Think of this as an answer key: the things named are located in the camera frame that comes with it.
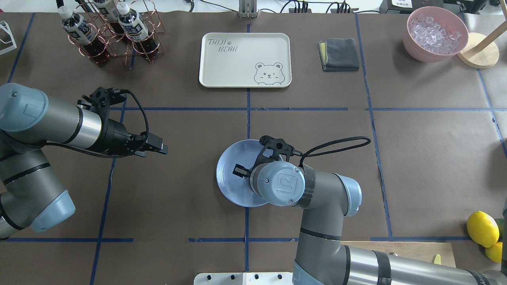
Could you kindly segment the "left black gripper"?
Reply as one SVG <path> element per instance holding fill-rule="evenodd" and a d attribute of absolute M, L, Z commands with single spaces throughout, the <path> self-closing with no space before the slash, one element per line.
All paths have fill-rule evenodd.
<path fill-rule="evenodd" d="M 84 101 L 92 107 L 91 112 L 99 115 L 101 121 L 98 139 L 87 150 L 109 158 L 146 156 L 147 152 L 167 155 L 168 148 L 161 137 L 147 133 L 147 130 L 140 135 L 132 135 L 122 123 L 109 118 L 111 106 L 125 102 L 128 96 L 134 99 L 147 127 L 147 114 L 138 98 L 130 90 L 99 87 L 92 94 L 82 96 Z"/>

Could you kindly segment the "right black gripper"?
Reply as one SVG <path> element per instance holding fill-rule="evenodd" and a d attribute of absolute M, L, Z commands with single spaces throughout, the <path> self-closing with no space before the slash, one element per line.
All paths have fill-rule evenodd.
<path fill-rule="evenodd" d="M 281 138 L 277 139 L 269 135 L 264 135 L 259 139 L 259 144 L 263 146 L 263 148 L 257 155 L 254 165 L 250 169 L 247 169 L 240 164 L 236 164 L 233 169 L 234 175 L 247 179 L 257 166 L 274 161 L 281 161 L 282 156 L 285 157 L 286 161 L 289 161 L 290 157 L 294 155 L 295 148 Z"/>

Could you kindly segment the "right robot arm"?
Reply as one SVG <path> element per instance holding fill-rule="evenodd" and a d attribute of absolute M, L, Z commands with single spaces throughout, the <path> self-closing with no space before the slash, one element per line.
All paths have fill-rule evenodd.
<path fill-rule="evenodd" d="M 246 141 L 223 152 L 223 173 L 246 179 L 240 190 L 250 191 L 269 204 L 303 210 L 294 261 L 294 285 L 505 285 L 506 258 L 500 271 L 482 274 L 426 263 L 341 242 L 343 220 L 357 213 L 362 190 L 356 180 L 324 173 L 304 164 L 318 149 L 368 137 L 348 137 L 316 146 L 306 153 L 283 139 L 265 135 L 251 154 Z"/>

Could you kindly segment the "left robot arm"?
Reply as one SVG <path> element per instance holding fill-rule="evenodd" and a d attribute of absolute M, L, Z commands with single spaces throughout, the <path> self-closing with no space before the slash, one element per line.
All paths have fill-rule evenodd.
<path fill-rule="evenodd" d="M 112 105 L 128 96 L 140 109 L 145 131 L 130 133 L 110 119 Z M 16 83 L 1 86 L 1 239 L 26 228 L 43 232 L 71 217 L 75 205 L 43 153 L 57 146 L 100 158 L 167 154 L 150 133 L 147 114 L 126 89 L 97 88 L 76 105 Z"/>

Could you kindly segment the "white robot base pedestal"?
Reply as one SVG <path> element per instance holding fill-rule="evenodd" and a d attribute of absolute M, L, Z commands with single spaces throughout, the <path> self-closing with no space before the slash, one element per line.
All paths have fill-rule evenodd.
<path fill-rule="evenodd" d="M 201 273 L 194 285 L 292 285 L 292 272 L 225 272 Z"/>

